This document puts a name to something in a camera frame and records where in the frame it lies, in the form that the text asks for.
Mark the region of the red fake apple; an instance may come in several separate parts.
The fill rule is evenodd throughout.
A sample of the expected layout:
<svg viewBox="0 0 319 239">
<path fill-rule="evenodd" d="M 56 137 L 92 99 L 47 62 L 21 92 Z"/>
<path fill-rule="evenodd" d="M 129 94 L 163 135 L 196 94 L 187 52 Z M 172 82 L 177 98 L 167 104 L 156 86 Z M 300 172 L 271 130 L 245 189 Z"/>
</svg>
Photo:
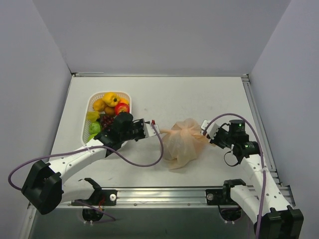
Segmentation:
<svg viewBox="0 0 319 239">
<path fill-rule="evenodd" d="M 119 115 L 120 113 L 125 112 L 129 113 L 130 112 L 130 106 L 126 103 L 118 103 L 115 106 L 115 115 Z"/>
</svg>

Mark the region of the orange fake tangerine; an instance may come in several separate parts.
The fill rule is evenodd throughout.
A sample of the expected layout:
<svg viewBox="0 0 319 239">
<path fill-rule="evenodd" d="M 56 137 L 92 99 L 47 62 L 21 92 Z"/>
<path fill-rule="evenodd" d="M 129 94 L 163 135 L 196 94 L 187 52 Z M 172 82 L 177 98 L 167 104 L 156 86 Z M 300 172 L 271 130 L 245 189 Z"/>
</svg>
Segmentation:
<svg viewBox="0 0 319 239">
<path fill-rule="evenodd" d="M 130 105 L 130 102 L 127 99 L 125 99 L 125 98 L 120 98 L 119 102 L 127 104 L 127 105 Z"/>
</svg>

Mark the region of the translucent orange plastic bag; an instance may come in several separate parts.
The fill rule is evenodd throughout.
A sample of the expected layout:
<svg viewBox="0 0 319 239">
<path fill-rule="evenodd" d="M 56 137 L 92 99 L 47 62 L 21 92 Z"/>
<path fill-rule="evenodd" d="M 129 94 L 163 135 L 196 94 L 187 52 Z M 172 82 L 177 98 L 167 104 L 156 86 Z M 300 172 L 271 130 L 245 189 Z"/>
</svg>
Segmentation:
<svg viewBox="0 0 319 239">
<path fill-rule="evenodd" d="M 171 129 L 160 129 L 164 153 L 169 170 L 177 170 L 199 158 L 206 146 L 215 147 L 202 135 L 201 127 L 194 119 L 177 121 Z"/>
</svg>

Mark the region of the yellow fake bell pepper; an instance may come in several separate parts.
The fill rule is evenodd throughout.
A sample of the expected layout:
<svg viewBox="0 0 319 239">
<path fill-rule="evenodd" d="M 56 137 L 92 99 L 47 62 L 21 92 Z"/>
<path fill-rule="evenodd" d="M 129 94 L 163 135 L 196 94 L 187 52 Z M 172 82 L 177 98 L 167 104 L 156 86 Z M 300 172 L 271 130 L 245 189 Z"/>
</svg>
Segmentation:
<svg viewBox="0 0 319 239">
<path fill-rule="evenodd" d="M 120 97 L 115 94 L 114 92 L 107 92 L 104 94 L 104 96 L 102 97 L 102 101 L 109 107 L 115 107 L 119 101 L 120 101 Z"/>
</svg>

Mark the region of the white perforated plastic basket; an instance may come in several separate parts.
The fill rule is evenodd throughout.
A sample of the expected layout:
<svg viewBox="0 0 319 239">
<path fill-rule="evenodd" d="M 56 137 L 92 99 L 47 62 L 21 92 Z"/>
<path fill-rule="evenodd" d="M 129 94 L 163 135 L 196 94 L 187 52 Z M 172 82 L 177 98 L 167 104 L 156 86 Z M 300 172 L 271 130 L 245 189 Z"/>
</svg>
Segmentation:
<svg viewBox="0 0 319 239">
<path fill-rule="evenodd" d="M 82 132 L 81 132 L 81 142 L 82 144 L 87 144 L 87 139 L 88 137 L 91 135 L 89 133 L 89 126 L 92 122 L 90 122 L 89 120 L 86 120 L 86 113 L 87 112 L 92 112 L 94 111 L 93 110 L 93 103 L 97 100 L 97 99 L 101 99 L 105 93 L 107 92 L 112 92 L 112 91 L 106 91 L 106 92 L 97 92 L 95 93 L 94 95 L 92 95 L 89 100 L 88 100 L 88 103 L 87 103 L 87 106 L 86 106 L 86 112 L 85 112 L 85 115 L 84 115 L 84 121 L 83 121 L 83 125 L 82 125 Z M 129 94 L 125 93 L 125 92 L 116 92 L 114 91 L 115 94 L 117 94 L 120 98 L 125 98 L 127 99 L 129 102 L 130 102 L 130 112 L 132 112 L 132 98 Z M 99 112 L 100 113 L 100 118 L 103 116 L 103 115 L 106 115 L 105 112 Z"/>
</svg>

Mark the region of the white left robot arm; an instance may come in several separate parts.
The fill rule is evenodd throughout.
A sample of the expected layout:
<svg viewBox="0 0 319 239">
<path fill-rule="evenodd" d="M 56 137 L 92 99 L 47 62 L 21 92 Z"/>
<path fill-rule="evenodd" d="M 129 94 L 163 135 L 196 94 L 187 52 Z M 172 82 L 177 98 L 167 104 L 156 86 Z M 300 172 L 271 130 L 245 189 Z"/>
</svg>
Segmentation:
<svg viewBox="0 0 319 239">
<path fill-rule="evenodd" d="M 132 114 L 120 113 L 105 131 L 78 150 L 47 163 L 42 160 L 34 163 L 22 187 L 22 194 L 42 215 L 67 201 L 96 205 L 106 198 L 97 182 L 84 178 L 74 185 L 67 185 L 67 180 L 93 162 L 116 152 L 126 141 L 155 136 L 157 130 L 154 121 L 134 120 Z"/>
</svg>

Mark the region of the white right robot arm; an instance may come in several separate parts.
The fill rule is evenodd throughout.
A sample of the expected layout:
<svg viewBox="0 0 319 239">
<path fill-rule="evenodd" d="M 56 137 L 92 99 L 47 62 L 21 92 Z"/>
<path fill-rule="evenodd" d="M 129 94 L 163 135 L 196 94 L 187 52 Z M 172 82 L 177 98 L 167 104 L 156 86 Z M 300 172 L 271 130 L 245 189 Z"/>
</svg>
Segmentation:
<svg viewBox="0 0 319 239">
<path fill-rule="evenodd" d="M 252 194 L 242 179 L 224 181 L 223 200 L 236 203 L 254 225 L 258 239 L 297 239 L 304 216 L 293 208 L 274 181 L 257 142 L 251 141 L 245 130 L 246 123 L 231 120 L 228 130 L 215 123 L 204 121 L 202 133 L 222 149 L 228 148 L 235 156 L 236 166 L 247 174 L 254 189 Z"/>
</svg>

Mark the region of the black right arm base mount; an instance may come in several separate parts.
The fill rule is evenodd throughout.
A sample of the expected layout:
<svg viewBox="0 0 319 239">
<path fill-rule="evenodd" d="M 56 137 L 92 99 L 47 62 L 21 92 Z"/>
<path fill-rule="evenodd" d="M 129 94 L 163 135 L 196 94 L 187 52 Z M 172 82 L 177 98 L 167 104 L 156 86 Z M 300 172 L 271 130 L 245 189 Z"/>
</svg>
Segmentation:
<svg viewBox="0 0 319 239">
<path fill-rule="evenodd" d="M 206 203 L 210 206 L 238 206 L 230 197 L 230 189 L 206 189 Z"/>
</svg>

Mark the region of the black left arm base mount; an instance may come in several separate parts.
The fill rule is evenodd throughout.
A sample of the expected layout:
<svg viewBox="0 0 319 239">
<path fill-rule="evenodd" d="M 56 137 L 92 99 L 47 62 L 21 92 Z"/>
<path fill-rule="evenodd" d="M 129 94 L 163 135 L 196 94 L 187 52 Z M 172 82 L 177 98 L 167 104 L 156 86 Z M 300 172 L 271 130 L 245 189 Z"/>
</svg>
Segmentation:
<svg viewBox="0 0 319 239">
<path fill-rule="evenodd" d="M 86 200 L 76 200 L 71 203 L 72 206 L 80 206 L 79 202 L 91 206 L 115 206 L 117 203 L 118 191 L 115 189 L 95 190 L 94 193 Z"/>
</svg>

